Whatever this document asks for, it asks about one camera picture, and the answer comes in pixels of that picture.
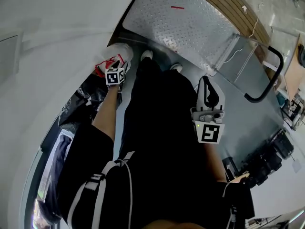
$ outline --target white wall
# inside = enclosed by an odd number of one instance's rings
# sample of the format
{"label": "white wall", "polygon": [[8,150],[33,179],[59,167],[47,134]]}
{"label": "white wall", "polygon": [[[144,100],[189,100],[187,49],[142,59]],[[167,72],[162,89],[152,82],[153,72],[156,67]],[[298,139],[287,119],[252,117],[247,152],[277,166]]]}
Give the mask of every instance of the white wall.
{"label": "white wall", "polygon": [[0,86],[0,228],[20,227],[22,191],[39,145],[130,1],[0,0],[0,28],[24,30],[20,70]]}

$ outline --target fiducial marker cube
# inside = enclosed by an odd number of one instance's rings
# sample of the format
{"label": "fiducial marker cube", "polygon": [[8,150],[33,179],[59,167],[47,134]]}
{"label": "fiducial marker cube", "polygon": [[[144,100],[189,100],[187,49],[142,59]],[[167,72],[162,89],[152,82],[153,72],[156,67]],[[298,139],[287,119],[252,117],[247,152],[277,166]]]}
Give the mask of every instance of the fiducial marker cube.
{"label": "fiducial marker cube", "polygon": [[119,85],[125,80],[123,68],[107,69],[105,72],[107,85]]}

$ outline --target black handle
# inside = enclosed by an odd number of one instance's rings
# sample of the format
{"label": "black handle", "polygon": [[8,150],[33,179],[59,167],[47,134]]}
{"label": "black handle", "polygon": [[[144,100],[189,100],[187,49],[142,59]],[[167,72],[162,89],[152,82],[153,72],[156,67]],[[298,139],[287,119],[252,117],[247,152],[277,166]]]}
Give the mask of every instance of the black handle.
{"label": "black handle", "polygon": [[[219,103],[219,96],[215,89],[213,88],[212,84],[210,83],[209,77],[206,75],[202,77],[203,83],[204,83],[204,104],[208,107],[214,110],[214,107],[216,107]],[[209,96],[206,95],[206,89],[209,89],[210,94]]]}
{"label": "black handle", "polygon": [[284,66],[284,59],[283,56],[281,55],[281,53],[274,49],[273,47],[269,46],[268,50],[273,52],[275,55],[277,55],[280,59],[280,65],[277,68],[277,71],[275,72],[274,76],[272,77],[270,83],[267,85],[267,87],[265,88],[265,90],[263,91],[262,95],[260,95],[258,98],[253,98],[251,97],[249,94],[245,94],[244,97],[251,103],[259,103],[261,102],[269,93],[269,91],[271,90],[271,88],[273,87],[274,83],[276,82],[276,79],[278,78],[278,76],[280,75],[283,66]]}

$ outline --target metal floor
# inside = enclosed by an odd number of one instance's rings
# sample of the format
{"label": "metal floor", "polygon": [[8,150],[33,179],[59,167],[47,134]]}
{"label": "metal floor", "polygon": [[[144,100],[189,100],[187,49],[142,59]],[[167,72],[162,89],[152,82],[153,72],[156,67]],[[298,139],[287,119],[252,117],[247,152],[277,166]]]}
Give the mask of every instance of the metal floor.
{"label": "metal floor", "polygon": [[[146,49],[153,50],[153,59],[159,63],[162,70],[169,69],[173,63],[180,62],[183,65],[181,74],[187,77],[194,87],[198,84],[199,79],[205,75],[204,70],[173,51],[141,36],[123,32],[119,36],[119,42],[132,46],[134,57],[122,91],[123,102],[117,111],[114,158],[117,158],[119,154],[124,112],[130,101],[136,70],[143,51]],[[245,45],[243,39],[239,40],[232,52],[242,47],[244,49],[238,52],[230,62],[225,63],[220,69],[220,72],[229,78],[235,77],[235,73],[239,71],[251,52],[251,48],[248,44]],[[240,168],[242,161],[248,154],[253,152],[264,140],[268,139],[282,127],[283,120],[281,118],[280,107],[273,91],[261,103],[252,104],[220,74],[214,76],[213,80],[221,87],[226,97],[224,109],[225,129],[217,149],[222,159],[232,156],[236,166]],[[236,84],[241,89],[253,97],[259,96],[268,83],[269,79],[255,55],[250,58],[244,71],[236,81]]]}
{"label": "metal floor", "polygon": [[239,34],[206,0],[135,0],[122,26],[207,70]]}

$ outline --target person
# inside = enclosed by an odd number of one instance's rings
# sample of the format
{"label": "person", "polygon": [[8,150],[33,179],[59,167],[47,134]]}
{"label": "person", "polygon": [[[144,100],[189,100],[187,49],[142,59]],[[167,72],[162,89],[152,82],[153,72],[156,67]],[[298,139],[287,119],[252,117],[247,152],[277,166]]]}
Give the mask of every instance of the person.
{"label": "person", "polygon": [[68,152],[71,139],[66,135],[59,136],[59,143],[55,149],[52,165],[50,168],[50,183],[44,201],[38,196],[37,203],[41,218],[35,225],[40,228],[51,228],[51,225],[59,223],[61,213],[57,203],[57,184],[60,177],[66,153]]}
{"label": "person", "polygon": [[79,128],[58,183],[59,208],[70,227],[228,228],[224,194],[235,187],[227,186],[216,148],[198,143],[190,114],[197,94],[181,70],[177,63],[162,72],[151,51],[141,56],[125,111],[120,165],[108,167],[119,86],[110,86],[92,125]]}

